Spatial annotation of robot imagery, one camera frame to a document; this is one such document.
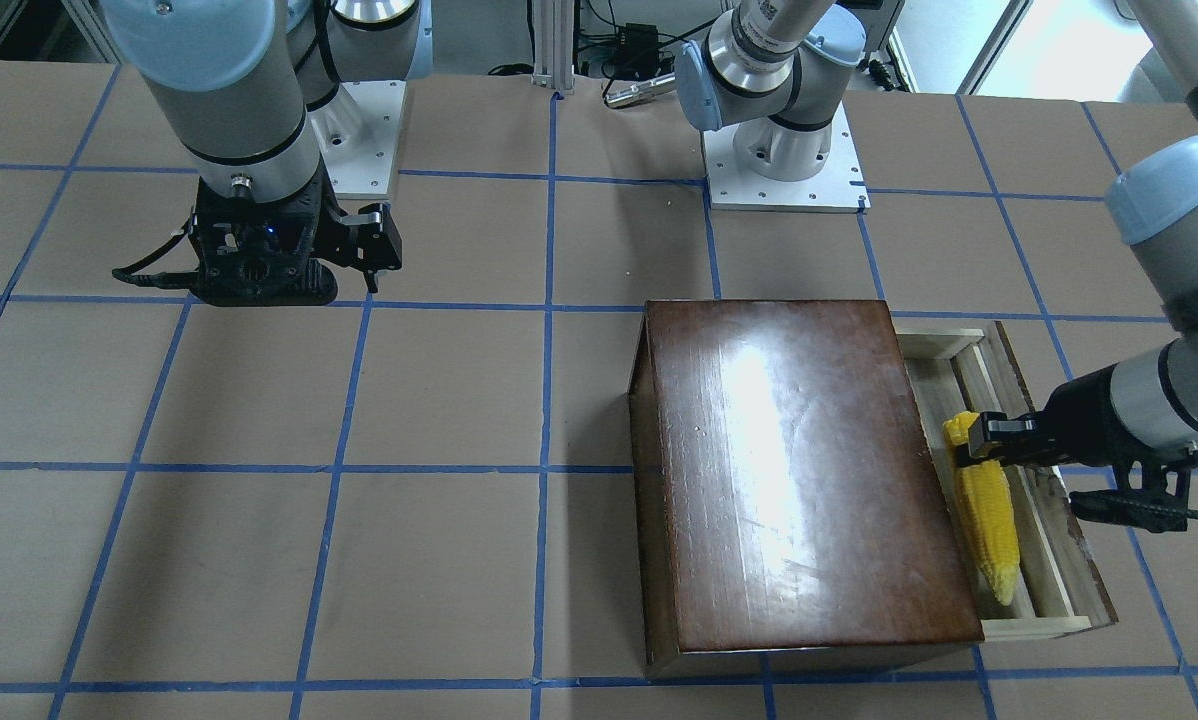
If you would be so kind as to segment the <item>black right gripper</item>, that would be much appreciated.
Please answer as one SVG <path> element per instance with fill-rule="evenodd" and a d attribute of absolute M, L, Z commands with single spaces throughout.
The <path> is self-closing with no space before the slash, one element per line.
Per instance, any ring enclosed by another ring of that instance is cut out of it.
<path fill-rule="evenodd" d="M 189 237 L 198 258 L 190 294 L 218 307 L 329 304 L 337 279 L 315 246 L 319 226 L 334 214 L 325 176 L 274 202 L 220 196 L 201 179 Z"/>

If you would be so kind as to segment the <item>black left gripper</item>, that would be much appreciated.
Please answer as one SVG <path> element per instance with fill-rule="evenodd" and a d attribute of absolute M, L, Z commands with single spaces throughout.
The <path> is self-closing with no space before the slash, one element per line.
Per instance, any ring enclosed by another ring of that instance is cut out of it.
<path fill-rule="evenodd" d="M 1037 415 L 964 413 L 952 418 L 955 465 L 1078 462 L 1093 468 L 1125 459 L 1125 426 L 1112 400 L 1115 367 L 1073 379 L 1052 392 Z"/>

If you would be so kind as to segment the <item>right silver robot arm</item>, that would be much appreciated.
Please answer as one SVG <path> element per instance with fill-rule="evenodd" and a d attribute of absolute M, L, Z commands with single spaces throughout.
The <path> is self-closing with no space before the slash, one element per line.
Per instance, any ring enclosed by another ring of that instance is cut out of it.
<path fill-rule="evenodd" d="M 403 268 L 387 117 L 355 90 L 430 72 L 429 1 L 105 1 L 102 17 L 198 173 L 188 220 L 117 282 L 328 305 L 339 266 L 369 294 Z"/>

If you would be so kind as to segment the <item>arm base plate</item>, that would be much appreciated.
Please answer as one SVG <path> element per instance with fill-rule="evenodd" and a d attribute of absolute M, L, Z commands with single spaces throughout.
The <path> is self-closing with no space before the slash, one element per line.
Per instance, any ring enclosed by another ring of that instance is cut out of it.
<path fill-rule="evenodd" d="M 347 83 L 308 115 L 340 199 L 385 202 L 393 196 L 407 90 L 403 79 Z"/>
<path fill-rule="evenodd" d="M 864 213 L 872 208 L 849 117 L 837 105 L 831 123 L 813 131 L 772 119 L 701 135 L 714 208 L 782 213 Z"/>

